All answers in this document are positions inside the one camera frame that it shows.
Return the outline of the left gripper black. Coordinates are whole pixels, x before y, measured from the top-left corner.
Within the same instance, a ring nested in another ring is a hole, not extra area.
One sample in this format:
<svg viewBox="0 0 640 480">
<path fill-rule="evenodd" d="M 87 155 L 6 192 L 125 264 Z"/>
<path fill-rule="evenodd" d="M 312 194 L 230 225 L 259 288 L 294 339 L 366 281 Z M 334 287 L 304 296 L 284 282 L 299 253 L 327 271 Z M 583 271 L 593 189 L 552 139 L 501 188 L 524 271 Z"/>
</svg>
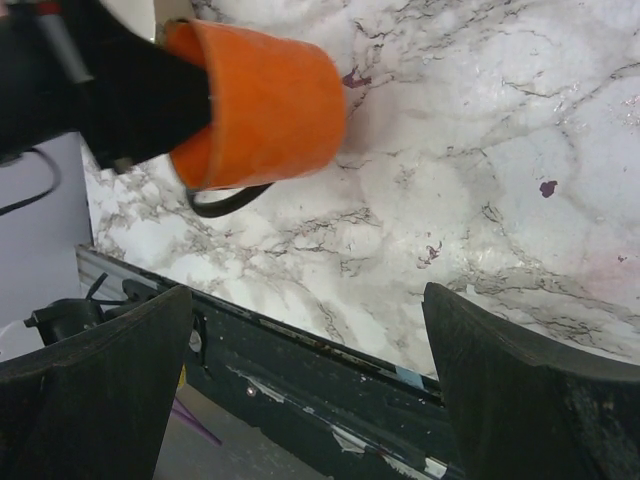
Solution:
<svg viewBox="0 0 640 480">
<path fill-rule="evenodd" d="M 210 122 L 205 70 L 130 31 L 99 1 L 1 4 L 1 158 L 68 132 L 126 170 Z"/>
</svg>

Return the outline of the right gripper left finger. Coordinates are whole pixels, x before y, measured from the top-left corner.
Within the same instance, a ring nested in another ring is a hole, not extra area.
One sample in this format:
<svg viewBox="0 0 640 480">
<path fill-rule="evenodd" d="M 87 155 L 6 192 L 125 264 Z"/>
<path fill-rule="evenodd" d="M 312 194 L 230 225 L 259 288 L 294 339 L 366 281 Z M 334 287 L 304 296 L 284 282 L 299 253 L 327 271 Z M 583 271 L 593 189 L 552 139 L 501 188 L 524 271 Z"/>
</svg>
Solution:
<svg viewBox="0 0 640 480">
<path fill-rule="evenodd" d="M 2 362 L 2 478 L 152 478 L 192 324 L 191 293 L 174 287 Z"/>
</svg>

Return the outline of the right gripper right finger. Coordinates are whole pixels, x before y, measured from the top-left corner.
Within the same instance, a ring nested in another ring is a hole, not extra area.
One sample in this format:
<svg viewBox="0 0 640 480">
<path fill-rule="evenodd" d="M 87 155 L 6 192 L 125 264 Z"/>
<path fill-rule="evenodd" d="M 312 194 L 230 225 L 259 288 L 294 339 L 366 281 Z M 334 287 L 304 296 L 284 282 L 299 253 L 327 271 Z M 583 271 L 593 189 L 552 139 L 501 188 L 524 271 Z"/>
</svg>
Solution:
<svg viewBox="0 0 640 480">
<path fill-rule="evenodd" d="M 639 368 L 495 316 L 442 285 L 422 309 L 469 479 L 636 479 Z"/>
</svg>

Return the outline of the orange mug black handle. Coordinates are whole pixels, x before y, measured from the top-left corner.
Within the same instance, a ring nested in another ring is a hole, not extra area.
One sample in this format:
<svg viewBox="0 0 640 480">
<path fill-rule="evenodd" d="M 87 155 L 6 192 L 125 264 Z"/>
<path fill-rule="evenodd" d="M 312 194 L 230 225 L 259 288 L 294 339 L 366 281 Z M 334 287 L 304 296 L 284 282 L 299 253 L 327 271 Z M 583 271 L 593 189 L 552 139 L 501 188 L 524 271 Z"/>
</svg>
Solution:
<svg viewBox="0 0 640 480">
<path fill-rule="evenodd" d="M 198 216 L 235 212 L 338 153 L 343 80 L 318 46 L 195 19 L 166 22 L 164 46 L 208 79 L 210 123 L 169 154 Z"/>
</svg>

